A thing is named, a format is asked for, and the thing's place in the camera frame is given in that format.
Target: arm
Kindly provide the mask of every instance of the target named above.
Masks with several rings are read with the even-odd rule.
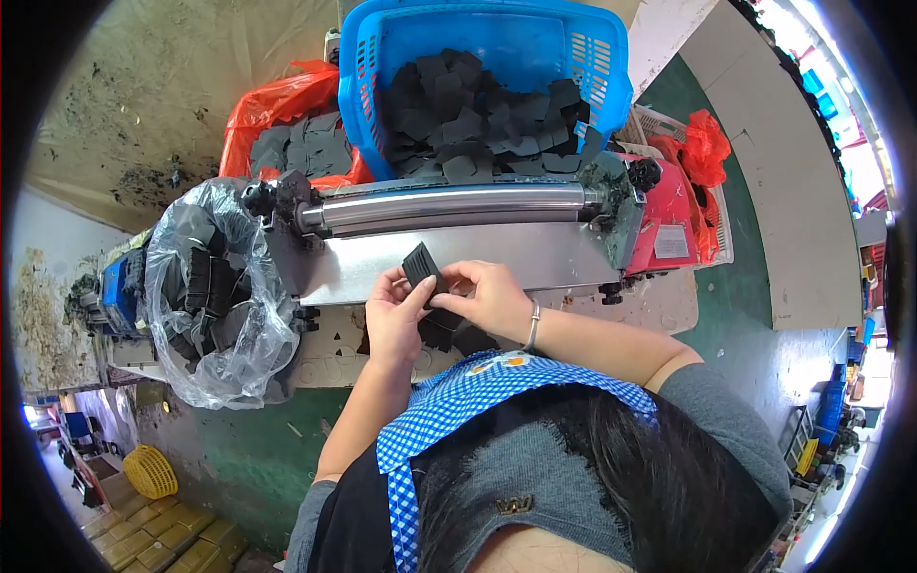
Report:
[[[461,261],[442,269],[453,294],[431,304],[461,314],[484,330],[525,344],[532,327],[532,301],[504,265]],[[469,298],[461,295],[470,294]],[[669,374],[703,362],[671,336],[589,316],[542,309],[535,346],[556,360],[598,370],[658,391]]]
[[[413,291],[401,268],[384,272],[366,302],[370,333],[370,361],[318,457],[315,481],[338,481],[379,431],[407,407],[411,393],[411,367],[420,353],[417,321],[436,287],[424,279]]]

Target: gray sleeve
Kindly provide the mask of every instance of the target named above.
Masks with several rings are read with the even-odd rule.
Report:
[[[681,409],[742,464],[783,521],[790,515],[790,480],[777,442],[754,408],[719,371],[689,364],[673,372],[659,395]]]
[[[325,500],[336,486],[336,482],[323,479],[312,484],[305,494],[303,504],[299,506],[299,514],[296,516],[296,525],[290,534],[290,546],[287,547],[284,571],[305,573],[309,565],[309,556],[312,555],[312,543],[315,540],[318,516],[322,512]]]

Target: green floor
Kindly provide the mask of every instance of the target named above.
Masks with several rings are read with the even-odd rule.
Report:
[[[690,112],[711,109],[678,56],[639,103],[684,123]],[[827,380],[834,362],[829,349],[840,330],[770,329],[768,270],[754,206],[735,156],[724,166],[735,263],[696,273],[700,320],[678,338],[720,369],[780,436],[790,406],[806,402],[812,385]],[[237,520],[255,546],[279,555],[325,441],[320,420],[334,423],[347,397],[348,390],[299,390],[285,404],[247,412],[194,410],[173,400],[171,414],[154,407],[140,413],[140,437],[166,453],[181,497],[210,504]]]

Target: hand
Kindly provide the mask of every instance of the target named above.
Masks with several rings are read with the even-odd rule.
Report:
[[[451,294],[434,296],[431,306],[460,314],[487,332],[519,344],[528,342],[532,301],[505,265],[462,260],[440,272],[451,285]]]
[[[436,288],[427,277],[411,288],[401,267],[386,270],[366,302],[370,361],[386,369],[410,368],[420,354],[417,321],[426,316],[424,304]]]

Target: blue checkered apron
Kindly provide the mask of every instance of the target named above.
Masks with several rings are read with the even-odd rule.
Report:
[[[472,354],[414,386],[407,410],[382,428],[376,442],[379,473],[388,474],[392,547],[399,573],[413,573],[417,566],[420,508],[411,478],[411,458],[515,394],[565,383],[609,391],[638,415],[650,422],[654,419],[656,405],[640,386],[518,350]]]

